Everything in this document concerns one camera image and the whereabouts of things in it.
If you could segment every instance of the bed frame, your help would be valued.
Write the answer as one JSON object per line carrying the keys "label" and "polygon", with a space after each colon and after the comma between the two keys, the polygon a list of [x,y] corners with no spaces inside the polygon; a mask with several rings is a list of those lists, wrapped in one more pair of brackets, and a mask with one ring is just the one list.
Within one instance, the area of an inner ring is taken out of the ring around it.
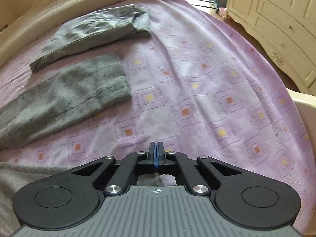
{"label": "bed frame", "polygon": [[[313,120],[313,117],[316,117],[316,96],[287,90],[303,119],[316,158],[316,122]],[[305,232],[305,235],[313,234],[316,234],[316,213]]]}

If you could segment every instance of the white dresser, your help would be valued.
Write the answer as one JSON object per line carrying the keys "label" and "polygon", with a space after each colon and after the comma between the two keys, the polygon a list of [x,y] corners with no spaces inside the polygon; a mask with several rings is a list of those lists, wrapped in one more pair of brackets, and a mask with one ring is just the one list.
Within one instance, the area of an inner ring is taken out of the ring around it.
{"label": "white dresser", "polygon": [[301,92],[316,96],[316,0],[228,0],[228,10]]}

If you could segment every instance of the yellow square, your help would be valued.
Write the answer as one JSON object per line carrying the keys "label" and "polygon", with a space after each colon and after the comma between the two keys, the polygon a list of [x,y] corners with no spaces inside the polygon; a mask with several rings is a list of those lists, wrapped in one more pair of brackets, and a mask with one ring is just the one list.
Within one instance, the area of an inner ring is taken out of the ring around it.
{"label": "yellow square", "polygon": [[284,105],[286,101],[284,99],[279,99],[279,104]]}
{"label": "yellow square", "polygon": [[286,159],[281,160],[281,164],[283,166],[287,166],[289,164],[289,162]]}
{"label": "yellow square", "polygon": [[258,116],[259,116],[259,118],[264,118],[264,113],[262,112],[262,111],[260,111],[259,113],[258,113]]}
{"label": "yellow square", "polygon": [[218,135],[220,136],[220,137],[225,137],[226,136],[226,131],[224,130],[224,129],[220,129],[219,131],[218,131]]}
{"label": "yellow square", "polygon": [[232,76],[238,76],[238,73],[236,72],[236,71],[232,71],[232,72],[230,72],[230,74],[232,75]]}
{"label": "yellow square", "polygon": [[154,99],[154,96],[152,94],[148,94],[145,96],[146,101],[152,101]]}
{"label": "yellow square", "polygon": [[303,138],[304,138],[304,140],[309,141],[309,136],[308,136],[308,134],[304,135]]}
{"label": "yellow square", "polygon": [[192,83],[191,86],[192,86],[194,89],[196,89],[196,88],[199,87],[199,84],[198,84],[198,83]]}

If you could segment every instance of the gray ribbed plate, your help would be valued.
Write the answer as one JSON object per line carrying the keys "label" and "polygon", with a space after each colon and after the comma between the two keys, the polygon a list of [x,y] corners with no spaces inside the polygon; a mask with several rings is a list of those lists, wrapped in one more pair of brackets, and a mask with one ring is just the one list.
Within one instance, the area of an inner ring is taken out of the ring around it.
{"label": "gray ribbed plate", "polygon": [[224,219],[208,198],[183,186],[132,186],[104,200],[82,224],[59,231],[21,227],[14,237],[295,237],[291,226],[271,231],[241,228]]}

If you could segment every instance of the cream blanket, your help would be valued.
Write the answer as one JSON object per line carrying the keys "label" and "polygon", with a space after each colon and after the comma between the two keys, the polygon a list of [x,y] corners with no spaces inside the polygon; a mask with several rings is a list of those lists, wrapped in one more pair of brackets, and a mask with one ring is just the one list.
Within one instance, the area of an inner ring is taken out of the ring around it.
{"label": "cream blanket", "polygon": [[120,1],[124,0],[42,0],[0,33],[0,68],[24,46],[51,29]]}

